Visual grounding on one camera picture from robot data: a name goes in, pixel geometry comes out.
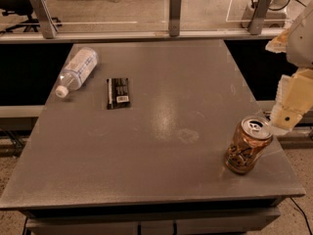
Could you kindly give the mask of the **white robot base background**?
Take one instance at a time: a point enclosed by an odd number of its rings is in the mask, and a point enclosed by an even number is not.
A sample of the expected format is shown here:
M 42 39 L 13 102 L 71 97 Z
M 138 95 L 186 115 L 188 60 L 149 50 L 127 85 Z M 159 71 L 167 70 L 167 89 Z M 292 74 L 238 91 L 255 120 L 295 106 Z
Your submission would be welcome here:
M 265 17 L 264 27 L 283 27 L 287 19 L 287 5 L 290 0 L 271 0 Z M 251 0 L 246 5 L 242 17 L 242 27 L 247 28 L 252 19 L 257 0 Z

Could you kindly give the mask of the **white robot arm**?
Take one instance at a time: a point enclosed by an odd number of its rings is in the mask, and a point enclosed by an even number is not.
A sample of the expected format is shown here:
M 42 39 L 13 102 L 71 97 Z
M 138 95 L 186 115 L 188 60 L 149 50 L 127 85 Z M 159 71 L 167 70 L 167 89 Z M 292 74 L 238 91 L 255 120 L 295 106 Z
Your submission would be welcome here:
M 270 114 L 270 131 L 281 136 L 291 132 L 313 107 L 313 1 L 266 49 L 285 52 L 287 61 L 297 67 L 292 76 L 281 77 Z

